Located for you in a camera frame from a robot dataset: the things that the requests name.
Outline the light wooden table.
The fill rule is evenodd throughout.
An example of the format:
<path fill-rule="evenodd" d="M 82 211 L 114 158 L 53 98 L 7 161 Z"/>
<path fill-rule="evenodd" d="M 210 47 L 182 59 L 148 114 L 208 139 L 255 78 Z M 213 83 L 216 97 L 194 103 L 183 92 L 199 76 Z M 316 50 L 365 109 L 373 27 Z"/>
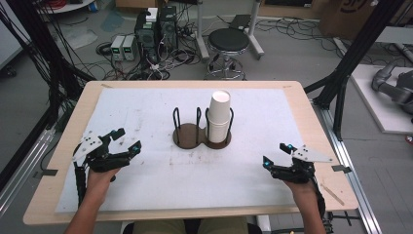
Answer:
<path fill-rule="evenodd" d="M 132 89 L 210 89 L 212 92 L 232 89 L 281 89 L 293 114 L 303 145 L 330 157 L 330 163 L 316 165 L 317 181 L 331 189 L 345 206 L 341 206 L 321 186 L 320 190 L 330 211 L 353 210 L 357 199 L 344 174 L 334 172 L 331 166 L 338 161 L 325 136 L 319 120 L 310 105 L 300 83 L 295 81 L 93 81 L 85 90 L 57 144 L 49 167 L 57 170 L 55 176 L 44 176 L 25 212 L 23 221 L 27 225 L 67 223 L 78 207 L 78 195 L 72 165 L 72 155 L 81 138 L 88 132 L 86 127 L 93 115 L 99 95 L 107 88 Z M 289 205 L 243 208 L 203 208 L 155 211 L 106 211 L 103 206 L 98 218 L 109 220 L 138 220 L 190 218 L 235 215 L 266 215 L 292 213 L 296 209 L 293 201 Z"/>

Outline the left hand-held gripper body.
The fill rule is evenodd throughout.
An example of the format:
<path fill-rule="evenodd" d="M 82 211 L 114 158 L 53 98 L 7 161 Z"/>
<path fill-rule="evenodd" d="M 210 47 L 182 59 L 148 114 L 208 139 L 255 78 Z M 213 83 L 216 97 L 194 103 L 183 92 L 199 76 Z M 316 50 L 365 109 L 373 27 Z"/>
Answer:
<path fill-rule="evenodd" d="M 110 132 L 107 135 L 98 136 L 93 131 L 89 131 L 75 148 L 72 161 L 77 163 L 83 159 L 83 166 L 88 165 L 97 173 L 128 166 L 131 160 L 129 151 L 116 154 L 109 152 L 109 144 L 112 140 Z"/>

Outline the person's right hand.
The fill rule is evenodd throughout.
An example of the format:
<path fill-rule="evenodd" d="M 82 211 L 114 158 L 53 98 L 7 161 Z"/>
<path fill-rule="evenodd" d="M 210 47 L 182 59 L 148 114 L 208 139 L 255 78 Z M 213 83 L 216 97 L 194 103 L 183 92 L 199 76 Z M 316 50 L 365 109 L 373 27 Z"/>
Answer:
<path fill-rule="evenodd" d="M 315 188 L 310 182 L 293 183 L 286 181 L 285 184 L 291 190 L 296 203 L 317 199 Z"/>

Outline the grey power supply unit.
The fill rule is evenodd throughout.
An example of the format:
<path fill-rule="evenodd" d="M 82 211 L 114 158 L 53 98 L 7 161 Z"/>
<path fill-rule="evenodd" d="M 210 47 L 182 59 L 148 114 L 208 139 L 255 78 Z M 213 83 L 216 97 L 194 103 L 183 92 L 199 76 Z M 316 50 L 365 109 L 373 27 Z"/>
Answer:
<path fill-rule="evenodd" d="M 135 60 L 137 54 L 136 38 L 133 35 L 127 35 L 123 42 L 123 51 L 125 60 Z"/>
<path fill-rule="evenodd" d="M 124 51 L 123 51 L 123 43 L 125 37 L 124 36 L 117 36 L 111 44 L 111 52 L 112 57 L 114 60 L 124 60 Z"/>

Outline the black computer tower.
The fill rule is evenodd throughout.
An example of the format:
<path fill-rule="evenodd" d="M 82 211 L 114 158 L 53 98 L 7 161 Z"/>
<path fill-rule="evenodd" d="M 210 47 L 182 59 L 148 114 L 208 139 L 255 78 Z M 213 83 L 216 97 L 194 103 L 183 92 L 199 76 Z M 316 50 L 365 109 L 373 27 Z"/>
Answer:
<path fill-rule="evenodd" d="M 159 15 L 161 36 L 164 47 L 169 50 L 177 48 L 176 7 L 165 6 Z"/>
<path fill-rule="evenodd" d="M 138 46 L 152 63 L 159 62 L 159 27 L 157 19 L 158 9 L 147 8 L 139 13 L 134 27 Z"/>

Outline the black round stool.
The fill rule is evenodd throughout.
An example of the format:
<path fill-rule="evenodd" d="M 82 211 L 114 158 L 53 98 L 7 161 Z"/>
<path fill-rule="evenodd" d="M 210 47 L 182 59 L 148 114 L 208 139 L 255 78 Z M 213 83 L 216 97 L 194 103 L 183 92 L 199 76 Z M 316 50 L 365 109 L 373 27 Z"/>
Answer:
<path fill-rule="evenodd" d="M 245 79 L 243 65 L 236 59 L 249 45 L 247 36 L 239 29 L 220 28 L 211 32 L 207 45 L 215 56 L 206 67 L 206 78 L 216 77 L 222 80 Z"/>

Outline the white cabinet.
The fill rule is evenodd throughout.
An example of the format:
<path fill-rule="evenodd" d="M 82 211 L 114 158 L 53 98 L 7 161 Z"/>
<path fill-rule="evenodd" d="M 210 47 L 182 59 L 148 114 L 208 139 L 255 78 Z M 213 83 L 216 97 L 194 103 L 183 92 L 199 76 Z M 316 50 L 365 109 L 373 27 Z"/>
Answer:
<path fill-rule="evenodd" d="M 7 19 L 12 22 L 12 26 L 18 36 L 25 43 L 29 42 L 29 35 L 6 0 L 0 0 L 0 16 L 2 14 L 4 14 Z M 10 32 L 3 21 L 0 20 L 0 70 L 3 69 L 21 51 L 22 47 L 18 39 Z"/>

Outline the thin wooden stick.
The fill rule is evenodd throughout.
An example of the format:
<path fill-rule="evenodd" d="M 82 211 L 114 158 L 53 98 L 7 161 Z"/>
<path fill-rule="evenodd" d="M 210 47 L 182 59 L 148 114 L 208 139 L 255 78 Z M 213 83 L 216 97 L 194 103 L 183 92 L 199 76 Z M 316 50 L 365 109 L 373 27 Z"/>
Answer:
<path fill-rule="evenodd" d="M 341 200 L 331 189 L 329 189 L 327 186 L 324 184 L 320 184 L 320 186 L 332 197 L 334 198 L 341 206 L 345 206 L 345 203 L 343 200 Z"/>

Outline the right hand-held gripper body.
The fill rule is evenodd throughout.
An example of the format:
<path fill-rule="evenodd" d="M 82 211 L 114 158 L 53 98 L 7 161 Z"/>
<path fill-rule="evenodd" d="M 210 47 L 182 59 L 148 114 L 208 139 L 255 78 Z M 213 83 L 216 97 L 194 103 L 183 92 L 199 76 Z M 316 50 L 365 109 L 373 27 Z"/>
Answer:
<path fill-rule="evenodd" d="M 289 155 L 292 164 L 289 167 L 275 165 L 275 169 L 271 172 L 273 178 L 293 183 L 307 183 L 315 177 L 315 162 L 330 163 L 332 161 L 330 157 L 306 145 L 295 148 L 296 151 Z"/>

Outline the cardboard box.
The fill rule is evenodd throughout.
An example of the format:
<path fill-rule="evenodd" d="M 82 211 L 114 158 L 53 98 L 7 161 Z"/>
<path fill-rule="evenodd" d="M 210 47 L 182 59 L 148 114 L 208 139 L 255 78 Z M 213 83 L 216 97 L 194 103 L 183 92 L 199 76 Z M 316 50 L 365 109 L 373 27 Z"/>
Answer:
<path fill-rule="evenodd" d="M 328 0 L 320 13 L 320 33 L 325 37 L 355 39 L 381 1 Z"/>

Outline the person's khaki pants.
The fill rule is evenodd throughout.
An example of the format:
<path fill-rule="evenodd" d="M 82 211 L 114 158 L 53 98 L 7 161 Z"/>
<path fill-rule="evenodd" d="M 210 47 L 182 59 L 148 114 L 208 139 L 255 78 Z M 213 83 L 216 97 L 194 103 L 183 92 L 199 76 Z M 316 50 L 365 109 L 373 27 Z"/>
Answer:
<path fill-rule="evenodd" d="M 132 234 L 248 234 L 244 217 L 137 221 Z"/>

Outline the white table mat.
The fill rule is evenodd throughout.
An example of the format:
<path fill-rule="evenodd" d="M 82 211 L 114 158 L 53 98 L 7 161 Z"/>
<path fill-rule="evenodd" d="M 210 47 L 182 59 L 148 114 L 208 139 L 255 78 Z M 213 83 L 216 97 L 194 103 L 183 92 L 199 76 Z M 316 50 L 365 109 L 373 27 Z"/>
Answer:
<path fill-rule="evenodd" d="M 262 166 L 264 157 L 288 166 L 279 145 L 303 140 L 281 89 L 232 89 L 232 139 L 223 149 L 201 144 L 181 149 L 172 140 L 172 112 L 183 123 L 203 126 L 197 114 L 209 105 L 210 89 L 107 88 L 99 95 L 87 132 L 104 136 L 124 129 L 110 143 L 123 152 L 136 141 L 141 152 L 110 186 L 106 211 L 155 211 L 289 205 L 288 188 Z"/>

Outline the white platform board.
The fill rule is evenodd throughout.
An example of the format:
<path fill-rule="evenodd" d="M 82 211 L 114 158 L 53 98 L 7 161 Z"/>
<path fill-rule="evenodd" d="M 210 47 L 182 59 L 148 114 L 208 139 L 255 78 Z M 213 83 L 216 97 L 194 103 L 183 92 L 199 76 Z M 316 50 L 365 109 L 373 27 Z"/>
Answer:
<path fill-rule="evenodd" d="M 413 116 L 404 112 L 390 97 L 371 88 L 373 76 L 382 68 L 383 65 L 360 64 L 352 74 L 352 81 L 383 133 L 413 134 Z"/>

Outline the white paper cup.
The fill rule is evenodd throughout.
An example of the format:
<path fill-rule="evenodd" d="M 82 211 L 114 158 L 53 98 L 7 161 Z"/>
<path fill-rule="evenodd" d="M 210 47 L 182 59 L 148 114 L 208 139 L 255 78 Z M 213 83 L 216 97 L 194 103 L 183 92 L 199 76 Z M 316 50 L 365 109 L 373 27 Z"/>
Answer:
<path fill-rule="evenodd" d="M 208 119 L 216 124 L 223 124 L 230 118 L 231 96 L 227 91 L 215 91 L 211 95 Z"/>
<path fill-rule="evenodd" d="M 220 143 L 227 137 L 230 125 L 230 116 L 223 120 L 215 120 L 208 113 L 206 115 L 206 138 L 212 143 Z"/>

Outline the white round table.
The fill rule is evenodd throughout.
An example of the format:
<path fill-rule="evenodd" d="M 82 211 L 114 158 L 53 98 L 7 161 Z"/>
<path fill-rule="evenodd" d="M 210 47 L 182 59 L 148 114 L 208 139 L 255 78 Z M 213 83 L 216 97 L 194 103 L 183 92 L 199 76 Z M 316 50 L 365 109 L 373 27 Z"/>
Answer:
<path fill-rule="evenodd" d="M 80 4 L 70 4 L 67 2 L 64 6 L 61 8 L 51 8 L 48 5 L 42 5 L 39 9 L 38 12 L 44 11 L 47 14 L 60 14 L 60 13 L 67 13 L 75 10 L 79 10 L 85 7 L 88 7 L 90 4 L 92 4 L 95 0 L 83 0 L 82 3 Z"/>

